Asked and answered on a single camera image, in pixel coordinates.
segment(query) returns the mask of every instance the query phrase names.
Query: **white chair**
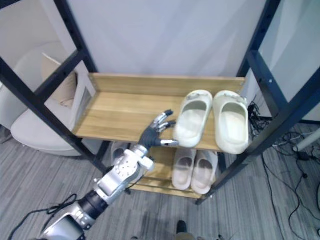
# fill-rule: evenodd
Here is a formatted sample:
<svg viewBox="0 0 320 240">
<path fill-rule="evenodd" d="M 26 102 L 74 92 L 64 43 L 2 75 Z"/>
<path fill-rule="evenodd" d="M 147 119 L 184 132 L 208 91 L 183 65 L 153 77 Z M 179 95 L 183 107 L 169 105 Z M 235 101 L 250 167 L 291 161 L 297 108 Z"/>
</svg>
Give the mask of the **white chair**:
<svg viewBox="0 0 320 240">
<path fill-rule="evenodd" d="M 42 45 L 23 56 L 14 71 L 32 91 L 35 91 L 43 82 L 41 76 L 43 53 L 60 63 L 68 57 L 59 42 Z M 85 84 L 82 82 L 82 74 L 78 74 L 78 86 L 72 108 L 61 106 L 50 98 L 45 103 L 70 131 L 75 126 L 81 104 L 87 102 L 91 96 L 90 94 L 84 96 Z M 33 149 L 60 156 L 80 155 L 30 109 L 27 109 L 5 86 L 0 89 L 0 124 L 10 129 L 17 141 Z M 98 151 L 100 144 L 99 140 L 86 141 L 87 147 L 93 153 Z"/>
</svg>

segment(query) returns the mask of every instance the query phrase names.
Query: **robot finger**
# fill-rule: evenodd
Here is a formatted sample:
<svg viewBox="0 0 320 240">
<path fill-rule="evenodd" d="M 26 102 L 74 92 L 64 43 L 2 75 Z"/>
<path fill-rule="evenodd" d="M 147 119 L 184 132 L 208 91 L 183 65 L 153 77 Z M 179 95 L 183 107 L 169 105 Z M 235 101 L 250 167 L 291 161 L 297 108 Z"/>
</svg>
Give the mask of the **robot finger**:
<svg viewBox="0 0 320 240">
<path fill-rule="evenodd" d="M 177 140 L 161 139 L 161 140 L 160 140 L 160 144 L 161 144 L 161 146 L 163 146 L 163 147 L 166 147 L 166 146 L 178 146 L 178 145 L 179 145 L 179 142 L 178 142 Z"/>
<path fill-rule="evenodd" d="M 167 122 L 164 122 L 162 124 L 160 124 L 158 127 L 157 127 L 157 132 L 158 133 L 162 133 L 164 130 L 168 129 L 168 128 L 172 128 L 176 125 L 176 121 L 175 120 L 172 120 L 172 121 L 167 121 Z"/>
<path fill-rule="evenodd" d="M 164 120 L 166 120 L 167 117 L 171 116 L 173 113 L 174 112 L 172 110 L 166 110 L 166 111 L 162 112 L 157 117 L 155 117 L 155 119 L 150 124 L 150 127 L 153 128 L 153 129 L 157 128 L 158 125 L 163 123 Z"/>
</svg>

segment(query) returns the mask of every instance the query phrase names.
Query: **black shoe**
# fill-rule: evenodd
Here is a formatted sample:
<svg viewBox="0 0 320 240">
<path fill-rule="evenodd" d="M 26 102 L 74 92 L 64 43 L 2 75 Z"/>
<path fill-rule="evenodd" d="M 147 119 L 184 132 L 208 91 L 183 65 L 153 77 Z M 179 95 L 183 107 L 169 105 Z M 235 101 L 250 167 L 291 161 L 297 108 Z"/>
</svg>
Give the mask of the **black shoe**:
<svg viewBox="0 0 320 240">
<path fill-rule="evenodd" d="M 187 232 L 187 224 L 185 221 L 178 221 L 178 224 L 176 225 L 176 234 L 178 233 L 186 233 Z"/>
</svg>

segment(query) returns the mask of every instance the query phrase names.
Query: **wooden plank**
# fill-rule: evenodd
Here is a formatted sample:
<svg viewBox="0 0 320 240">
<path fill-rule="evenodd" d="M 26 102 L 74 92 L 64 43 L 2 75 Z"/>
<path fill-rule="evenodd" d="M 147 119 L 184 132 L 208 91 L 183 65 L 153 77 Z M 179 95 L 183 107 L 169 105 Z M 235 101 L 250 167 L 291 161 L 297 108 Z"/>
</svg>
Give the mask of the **wooden plank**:
<svg viewBox="0 0 320 240">
<path fill-rule="evenodd" d="M 99 92 L 73 133 L 82 138 L 136 143 L 159 113 L 172 109 L 174 114 L 168 120 L 177 119 L 183 100 L 181 96 Z M 214 121 L 211 111 L 197 149 L 220 151 L 215 141 Z M 172 139 L 173 130 L 166 130 L 161 137 Z"/>
<path fill-rule="evenodd" d="M 155 166 L 145 174 L 145 178 L 171 181 L 176 148 L 152 147 L 149 156 L 154 158 Z"/>
<path fill-rule="evenodd" d="M 160 187 L 138 185 L 138 184 L 134 185 L 131 189 L 151 192 L 151 193 L 159 193 L 159 194 L 167 194 L 167 195 L 173 195 L 173 196 L 179 196 L 179 197 L 185 197 L 185 198 L 192 198 L 192 199 L 198 199 L 201 197 L 201 195 L 196 194 L 195 192 L 192 192 L 192 191 L 180 191 L 177 189 L 165 189 Z"/>
<path fill-rule="evenodd" d="M 157 76 L 90 73 L 99 92 L 185 97 L 203 89 L 213 96 L 222 90 L 240 93 L 244 77 Z"/>
</svg>

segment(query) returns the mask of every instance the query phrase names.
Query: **white pipe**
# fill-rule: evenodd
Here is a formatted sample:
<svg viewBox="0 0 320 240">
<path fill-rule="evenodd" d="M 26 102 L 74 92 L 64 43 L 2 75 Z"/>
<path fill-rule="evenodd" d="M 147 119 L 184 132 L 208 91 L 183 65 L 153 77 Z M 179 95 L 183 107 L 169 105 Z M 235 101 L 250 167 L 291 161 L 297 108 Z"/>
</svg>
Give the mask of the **white pipe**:
<svg viewBox="0 0 320 240">
<path fill-rule="evenodd" d="M 298 145 L 294 146 L 292 150 L 295 152 L 300 152 L 301 150 L 303 150 L 310 144 L 314 143 L 318 139 L 320 139 L 320 128 L 317 131 L 315 131 L 312 135 L 308 136 L 306 139 L 301 141 Z"/>
</svg>

